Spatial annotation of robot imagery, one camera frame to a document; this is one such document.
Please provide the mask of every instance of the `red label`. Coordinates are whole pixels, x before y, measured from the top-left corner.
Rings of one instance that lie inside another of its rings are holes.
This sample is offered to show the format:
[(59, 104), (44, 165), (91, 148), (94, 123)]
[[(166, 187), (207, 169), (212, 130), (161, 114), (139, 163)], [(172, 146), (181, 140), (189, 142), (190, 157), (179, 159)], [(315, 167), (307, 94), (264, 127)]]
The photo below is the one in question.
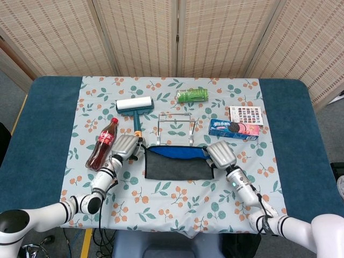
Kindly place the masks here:
[(98, 141), (101, 141), (107, 145), (111, 145), (113, 141), (113, 135), (109, 132), (101, 132)]

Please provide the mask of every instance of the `woven screen panel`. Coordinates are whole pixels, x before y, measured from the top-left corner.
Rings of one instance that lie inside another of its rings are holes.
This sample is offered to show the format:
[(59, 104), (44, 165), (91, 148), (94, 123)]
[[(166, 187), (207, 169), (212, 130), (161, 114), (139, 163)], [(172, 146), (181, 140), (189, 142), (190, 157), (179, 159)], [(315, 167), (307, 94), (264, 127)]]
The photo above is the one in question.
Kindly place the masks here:
[(344, 1), (288, 0), (250, 77), (297, 78), (316, 105), (344, 82), (343, 45)]
[(86, 1), (0, 5), (0, 27), (41, 75), (113, 75)]
[(97, 0), (123, 76), (175, 76), (175, 0)]
[(181, 75), (243, 77), (276, 1), (187, 0)]

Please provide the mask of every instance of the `coca-cola bottle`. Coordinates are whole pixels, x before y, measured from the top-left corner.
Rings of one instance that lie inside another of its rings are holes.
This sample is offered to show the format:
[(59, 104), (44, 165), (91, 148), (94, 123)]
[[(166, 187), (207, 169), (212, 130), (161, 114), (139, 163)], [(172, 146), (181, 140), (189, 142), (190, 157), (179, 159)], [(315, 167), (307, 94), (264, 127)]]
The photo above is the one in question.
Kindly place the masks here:
[(111, 123), (102, 130), (98, 137), (95, 149), (93, 150), (91, 157), (86, 162), (86, 167), (94, 171), (101, 169), (105, 158), (108, 155), (111, 146), (116, 139), (118, 119), (112, 118)]

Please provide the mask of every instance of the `green package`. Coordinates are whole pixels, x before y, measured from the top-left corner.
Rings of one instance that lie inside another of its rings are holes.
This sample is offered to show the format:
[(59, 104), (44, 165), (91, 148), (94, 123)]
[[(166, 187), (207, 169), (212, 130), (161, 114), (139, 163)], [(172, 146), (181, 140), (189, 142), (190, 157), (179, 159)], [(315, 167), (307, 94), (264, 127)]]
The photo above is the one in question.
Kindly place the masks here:
[(177, 102), (196, 102), (196, 101), (207, 101), (208, 90), (207, 89), (196, 89), (196, 90), (178, 90)]

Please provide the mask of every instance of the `lint roller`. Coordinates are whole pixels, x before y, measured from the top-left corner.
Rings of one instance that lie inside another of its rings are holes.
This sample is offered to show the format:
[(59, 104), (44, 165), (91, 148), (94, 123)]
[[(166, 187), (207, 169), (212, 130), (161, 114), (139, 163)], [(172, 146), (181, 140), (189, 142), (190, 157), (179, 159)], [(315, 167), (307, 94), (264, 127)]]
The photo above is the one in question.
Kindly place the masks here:
[(130, 98), (116, 101), (117, 113), (134, 117), (135, 136), (142, 137), (139, 115), (149, 113), (154, 109), (154, 102), (151, 97)]

